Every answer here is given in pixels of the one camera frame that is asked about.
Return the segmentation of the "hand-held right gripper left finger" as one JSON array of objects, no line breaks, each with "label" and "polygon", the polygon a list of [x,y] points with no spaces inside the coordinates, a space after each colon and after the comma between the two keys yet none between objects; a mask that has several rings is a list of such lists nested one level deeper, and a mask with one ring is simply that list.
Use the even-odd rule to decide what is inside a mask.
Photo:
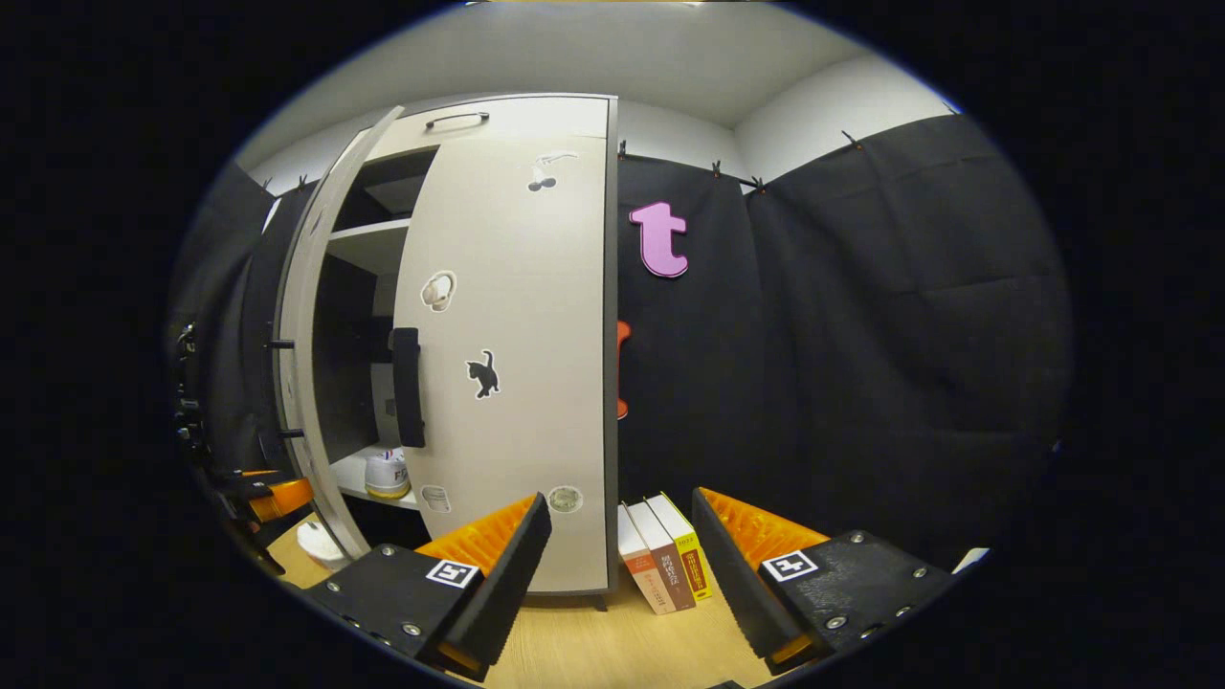
[{"label": "hand-held right gripper left finger", "polygon": [[546,497],[534,493],[425,546],[376,546],[303,595],[405,660],[485,680],[551,531]]}]

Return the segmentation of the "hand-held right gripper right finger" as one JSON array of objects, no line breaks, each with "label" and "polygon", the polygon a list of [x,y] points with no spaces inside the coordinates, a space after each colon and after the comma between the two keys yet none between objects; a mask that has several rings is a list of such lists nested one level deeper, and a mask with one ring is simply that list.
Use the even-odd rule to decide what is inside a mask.
[{"label": "hand-held right gripper right finger", "polygon": [[722,595],[769,671],[851,653],[954,584],[862,528],[826,536],[706,487],[691,504]]}]

